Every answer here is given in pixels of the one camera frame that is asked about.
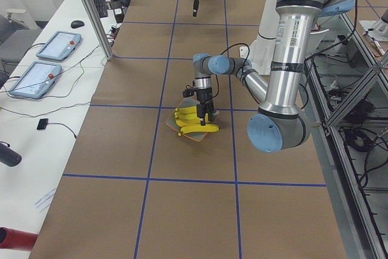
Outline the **yellow banana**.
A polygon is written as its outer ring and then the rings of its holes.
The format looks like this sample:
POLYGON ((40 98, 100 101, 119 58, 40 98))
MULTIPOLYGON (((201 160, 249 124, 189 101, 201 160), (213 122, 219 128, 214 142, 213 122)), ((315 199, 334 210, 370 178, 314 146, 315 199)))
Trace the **yellow banana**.
POLYGON ((189 120, 186 120, 186 119, 176 119, 175 123, 179 127, 184 127, 184 126, 188 126, 188 125, 192 125, 192 124, 201 125, 201 122, 200 122, 199 119, 189 119, 189 120))
POLYGON ((188 115, 188 114, 197 114, 197 108, 196 106, 190 106, 190 107, 177 107, 175 109, 175 112, 183 114, 183 115, 188 115))
POLYGON ((219 131, 219 126, 216 124, 206 124, 205 126, 192 124, 192 125, 182 127, 178 132, 178 135, 182 136, 184 134, 195 133, 195 132, 212 133, 217 131, 219 131))
POLYGON ((179 119, 179 120, 186 120, 186 121, 189 121, 189 120, 198 119, 196 113, 181 113, 181 112, 175 112, 174 115, 175 115, 175 119, 179 119))

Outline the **black keyboard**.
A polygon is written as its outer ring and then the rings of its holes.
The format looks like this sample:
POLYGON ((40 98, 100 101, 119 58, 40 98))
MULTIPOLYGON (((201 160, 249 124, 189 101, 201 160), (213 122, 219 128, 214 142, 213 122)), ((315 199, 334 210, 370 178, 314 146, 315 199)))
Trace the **black keyboard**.
POLYGON ((100 18, 108 17, 107 5, 105 0, 93 0, 93 3, 100 18))

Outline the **black computer mouse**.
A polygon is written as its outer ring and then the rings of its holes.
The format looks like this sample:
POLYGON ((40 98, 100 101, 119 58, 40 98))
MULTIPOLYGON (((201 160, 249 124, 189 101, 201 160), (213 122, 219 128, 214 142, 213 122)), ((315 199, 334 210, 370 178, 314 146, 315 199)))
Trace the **black computer mouse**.
POLYGON ((72 29, 77 29, 77 28, 80 28, 80 27, 82 27, 84 25, 85 24, 84 24, 83 21, 81 21, 81 20, 74 20, 74 21, 71 22, 70 27, 72 29))

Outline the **upper teach pendant tablet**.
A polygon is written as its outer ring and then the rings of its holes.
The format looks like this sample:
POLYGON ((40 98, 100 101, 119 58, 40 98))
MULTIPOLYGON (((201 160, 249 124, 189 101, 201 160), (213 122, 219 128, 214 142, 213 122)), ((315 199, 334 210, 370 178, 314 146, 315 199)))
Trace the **upper teach pendant tablet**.
POLYGON ((36 53, 36 57, 54 61, 63 61, 81 43, 79 33, 57 31, 36 53))

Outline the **teach pendant tablet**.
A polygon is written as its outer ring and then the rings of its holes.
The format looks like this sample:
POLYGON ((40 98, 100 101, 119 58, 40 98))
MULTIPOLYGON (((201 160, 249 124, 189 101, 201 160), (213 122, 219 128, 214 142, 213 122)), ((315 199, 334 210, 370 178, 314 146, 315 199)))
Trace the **teach pendant tablet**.
POLYGON ((61 72, 60 64, 35 61, 8 92, 13 96, 38 99, 46 94, 61 72))
POLYGON ((81 43, 79 33, 57 31, 36 53, 36 57, 54 61, 63 61, 81 43))

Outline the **small black box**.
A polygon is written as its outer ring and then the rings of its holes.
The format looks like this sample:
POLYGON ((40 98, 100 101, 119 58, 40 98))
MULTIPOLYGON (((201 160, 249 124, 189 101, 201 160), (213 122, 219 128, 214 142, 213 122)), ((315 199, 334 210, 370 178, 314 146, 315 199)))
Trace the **small black box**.
POLYGON ((48 118, 41 118, 38 122, 38 125, 37 125, 37 130, 45 130, 47 125, 49 123, 49 119, 48 118))

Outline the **lower teach pendant tablet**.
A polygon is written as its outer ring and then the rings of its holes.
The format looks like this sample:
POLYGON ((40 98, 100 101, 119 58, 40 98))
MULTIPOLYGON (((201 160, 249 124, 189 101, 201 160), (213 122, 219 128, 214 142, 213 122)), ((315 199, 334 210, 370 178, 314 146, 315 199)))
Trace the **lower teach pendant tablet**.
POLYGON ((60 64, 35 61, 8 92, 13 96, 38 99, 46 94, 61 72, 60 64))

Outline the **red cylinder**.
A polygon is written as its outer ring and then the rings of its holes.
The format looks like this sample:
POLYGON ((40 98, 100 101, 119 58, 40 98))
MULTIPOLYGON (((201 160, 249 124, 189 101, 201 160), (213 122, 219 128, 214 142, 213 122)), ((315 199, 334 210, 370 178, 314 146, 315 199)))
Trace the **red cylinder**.
POLYGON ((1 249, 31 251, 38 234, 1 227, 1 249))

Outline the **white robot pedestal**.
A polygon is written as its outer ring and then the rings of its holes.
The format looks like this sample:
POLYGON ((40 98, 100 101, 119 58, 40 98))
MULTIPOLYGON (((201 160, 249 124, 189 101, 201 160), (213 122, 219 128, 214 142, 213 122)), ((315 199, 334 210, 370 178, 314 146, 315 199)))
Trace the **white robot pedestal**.
POLYGON ((276 12, 277 0, 266 0, 256 39, 247 47, 240 47, 240 57, 251 61, 253 68, 260 75, 269 75, 272 63, 279 14, 276 12))

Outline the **aluminium frame post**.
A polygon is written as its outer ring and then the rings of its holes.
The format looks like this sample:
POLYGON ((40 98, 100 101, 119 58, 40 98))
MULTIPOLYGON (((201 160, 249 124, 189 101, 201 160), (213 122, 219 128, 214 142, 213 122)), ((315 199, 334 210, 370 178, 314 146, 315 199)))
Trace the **aluminium frame post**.
POLYGON ((109 61, 113 57, 113 52, 111 49, 111 45, 108 42, 107 35, 105 33, 105 30, 103 28, 102 22, 100 20, 100 17, 98 15, 97 9, 94 5, 93 0, 81 0, 85 11, 87 13, 87 16, 89 17, 89 20, 92 24, 92 27, 95 31, 95 34, 97 36, 97 39, 99 41, 99 45, 101 46, 106 59, 109 61))

